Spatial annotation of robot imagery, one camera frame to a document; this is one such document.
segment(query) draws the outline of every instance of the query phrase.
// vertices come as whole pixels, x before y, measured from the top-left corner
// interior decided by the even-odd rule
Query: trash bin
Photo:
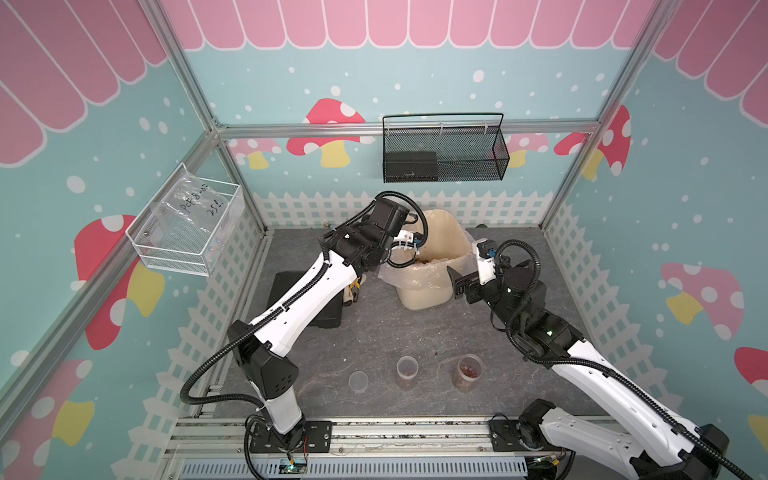
[[[445,210],[427,210],[424,216],[429,225],[429,237],[426,245],[419,249],[416,263],[406,268],[382,265],[379,270],[379,278],[397,289],[403,306],[410,310],[421,310],[450,300],[453,287],[446,267],[467,274],[475,263],[474,239],[453,215]],[[403,228],[423,231],[421,221]],[[392,252],[395,263],[404,263],[412,257],[413,249]]]

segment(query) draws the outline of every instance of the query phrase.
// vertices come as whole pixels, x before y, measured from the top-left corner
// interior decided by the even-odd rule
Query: white wire basket
[[[199,228],[169,206],[175,201],[170,199],[174,186],[183,177],[199,178],[229,200],[212,230]],[[245,210],[243,189],[238,184],[194,177],[182,163],[161,188],[166,190],[159,201],[156,195],[144,206],[125,234],[147,268],[209,276]]]

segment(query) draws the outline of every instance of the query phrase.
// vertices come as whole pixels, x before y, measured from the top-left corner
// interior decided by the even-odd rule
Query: mushroom graphic
[[[629,110],[623,105],[616,113],[614,120],[603,134],[603,138],[597,149],[587,159],[587,164],[581,172],[584,178],[594,181],[598,176],[598,165],[605,158],[611,173],[617,176],[627,164],[630,142],[632,140],[632,123]],[[558,155],[571,155],[578,152],[584,143],[585,134],[573,133],[554,146],[554,152]]]
[[[736,349],[733,362],[747,382],[768,396],[768,352],[743,346]]]
[[[2,446],[5,480],[37,480],[42,476],[51,440],[75,446],[96,412],[93,402],[67,399],[91,371],[91,360],[66,360],[56,370]]]
[[[332,98],[322,98],[301,122],[303,124],[362,124],[366,120],[354,108]],[[306,155],[318,148],[323,151],[320,165],[325,168],[341,168],[349,165],[349,155],[344,149],[344,141],[356,141],[371,144],[373,137],[318,137],[291,138],[288,151],[294,155]]]
[[[507,168],[518,168],[525,165],[525,152],[537,151],[544,153],[549,150],[549,139],[545,134],[511,134],[505,138],[509,151]]]
[[[675,318],[686,325],[706,311],[715,326],[715,332],[728,340],[736,334],[744,317],[744,296],[739,281],[728,270],[719,270],[684,263],[665,263],[661,276],[667,284],[682,290],[680,295],[667,299],[667,306]]]
[[[229,141],[228,145],[234,155],[237,164],[245,165],[245,159],[248,159],[248,166],[254,170],[262,170],[270,166],[262,152],[279,154],[282,152],[272,138],[248,138],[235,139]]]
[[[768,417],[760,415],[750,415],[746,418],[750,424],[752,432],[755,434],[760,443],[763,444],[763,448],[768,452]]]
[[[73,290],[79,289],[91,278],[134,217],[114,215],[88,224],[74,239],[74,259],[78,279],[72,282]],[[149,316],[160,300],[165,287],[165,277],[152,272],[137,258],[112,290],[104,304],[85,328],[88,344],[94,350],[105,349],[118,337],[125,315],[126,299],[133,300],[142,316]]]

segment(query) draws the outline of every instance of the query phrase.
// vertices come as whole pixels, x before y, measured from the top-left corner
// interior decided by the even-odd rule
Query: mounting plate
[[[494,452],[530,452],[531,450],[523,445],[520,433],[516,428],[514,420],[491,420],[488,427],[491,429],[491,444]],[[560,447],[545,444],[542,451],[558,451]]]
[[[258,422],[254,423],[255,435],[250,441],[251,453],[281,453],[274,433],[264,428],[264,425]],[[307,453],[328,453],[331,445],[331,433],[333,422],[321,422],[309,420],[306,422],[306,452]],[[296,453],[302,453],[303,447],[296,450]]]

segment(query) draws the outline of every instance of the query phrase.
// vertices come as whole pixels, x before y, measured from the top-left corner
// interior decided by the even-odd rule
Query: clear plastic cup
[[[397,386],[408,391],[416,385],[416,374],[419,373],[419,362],[412,356],[404,356],[397,361]]]
[[[456,368],[453,370],[453,386],[459,392],[469,392],[473,390],[485,371],[485,365],[476,355],[468,353],[458,359]]]
[[[363,393],[368,388],[368,375],[362,370],[356,370],[349,376],[349,387],[354,393]]]

